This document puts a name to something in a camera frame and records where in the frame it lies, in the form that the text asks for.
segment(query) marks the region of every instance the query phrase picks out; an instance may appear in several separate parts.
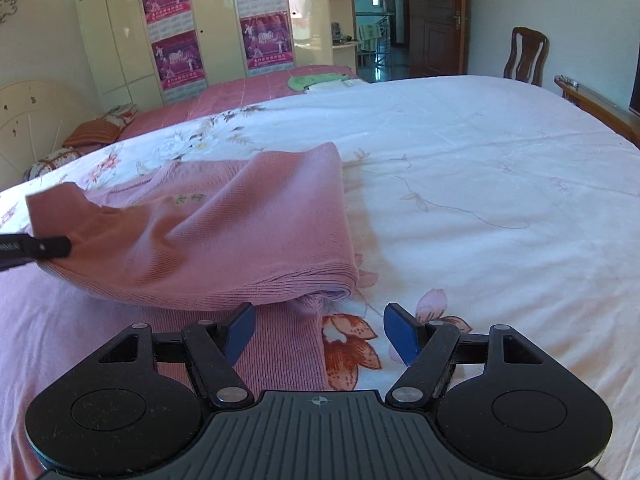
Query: headboard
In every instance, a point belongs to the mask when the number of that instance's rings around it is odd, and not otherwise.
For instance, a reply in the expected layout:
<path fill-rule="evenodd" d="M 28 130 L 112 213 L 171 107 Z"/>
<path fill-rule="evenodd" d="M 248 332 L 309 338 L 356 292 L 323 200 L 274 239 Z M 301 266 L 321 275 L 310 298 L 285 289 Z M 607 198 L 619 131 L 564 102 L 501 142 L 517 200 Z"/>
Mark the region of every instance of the headboard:
<path fill-rule="evenodd" d="M 19 184 L 27 168 L 97 116 L 59 83 L 31 80 L 0 88 L 0 190 Z"/>

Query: wooden chair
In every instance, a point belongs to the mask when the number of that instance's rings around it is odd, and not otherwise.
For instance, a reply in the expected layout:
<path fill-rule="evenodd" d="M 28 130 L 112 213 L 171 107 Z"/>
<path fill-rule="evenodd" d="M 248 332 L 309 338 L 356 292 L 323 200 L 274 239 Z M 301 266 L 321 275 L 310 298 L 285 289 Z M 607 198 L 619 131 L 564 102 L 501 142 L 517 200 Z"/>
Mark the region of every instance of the wooden chair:
<path fill-rule="evenodd" d="M 549 53 L 549 40 L 537 30 L 531 30 L 526 27 L 516 27 L 511 35 L 511 55 L 504 67 L 504 78 L 514 79 L 513 68 L 516 65 L 518 57 L 518 35 L 522 37 L 522 52 L 520 54 L 520 62 L 516 66 L 515 79 L 525 83 L 532 83 L 536 86 L 542 86 L 542 68 L 545 64 L 546 55 Z"/>

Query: wooden desk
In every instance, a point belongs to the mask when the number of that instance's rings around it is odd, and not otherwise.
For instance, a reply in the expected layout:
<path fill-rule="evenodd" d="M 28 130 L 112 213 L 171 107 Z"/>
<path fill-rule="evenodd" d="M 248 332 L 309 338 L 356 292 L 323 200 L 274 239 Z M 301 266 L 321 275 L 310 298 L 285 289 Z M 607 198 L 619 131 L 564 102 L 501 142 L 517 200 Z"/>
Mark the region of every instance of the wooden desk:
<path fill-rule="evenodd" d="M 560 81 L 558 76 L 555 82 L 562 89 L 562 97 L 640 148 L 640 117 L 613 104 L 586 86 L 574 88 Z"/>

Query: red mattress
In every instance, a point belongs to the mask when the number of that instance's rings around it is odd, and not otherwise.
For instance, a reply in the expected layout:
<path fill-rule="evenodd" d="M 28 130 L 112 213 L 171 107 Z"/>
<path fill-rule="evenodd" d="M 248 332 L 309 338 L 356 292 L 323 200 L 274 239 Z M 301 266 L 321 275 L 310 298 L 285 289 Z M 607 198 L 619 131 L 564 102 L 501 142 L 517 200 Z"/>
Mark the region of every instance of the red mattress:
<path fill-rule="evenodd" d="M 131 139 L 160 128 L 232 110 L 233 108 L 270 101 L 278 97 L 296 95 L 300 92 L 294 92 L 287 86 L 287 82 L 291 77 L 327 73 L 346 74 L 352 79 L 358 77 L 350 68 L 345 66 L 308 65 L 252 78 L 219 83 L 208 87 L 199 97 L 189 101 L 140 114 L 123 131 L 118 140 Z"/>

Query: green cloth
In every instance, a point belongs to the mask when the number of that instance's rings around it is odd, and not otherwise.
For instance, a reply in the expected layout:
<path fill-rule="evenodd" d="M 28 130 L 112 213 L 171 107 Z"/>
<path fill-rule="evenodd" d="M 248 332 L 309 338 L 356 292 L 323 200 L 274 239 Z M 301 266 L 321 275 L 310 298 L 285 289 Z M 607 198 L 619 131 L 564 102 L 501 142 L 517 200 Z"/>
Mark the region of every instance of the green cloth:
<path fill-rule="evenodd" d="M 294 92 L 304 92 L 311 85 L 329 81 L 345 81 L 347 79 L 349 79 L 349 76 L 344 74 L 299 75 L 289 78 L 287 84 Z"/>

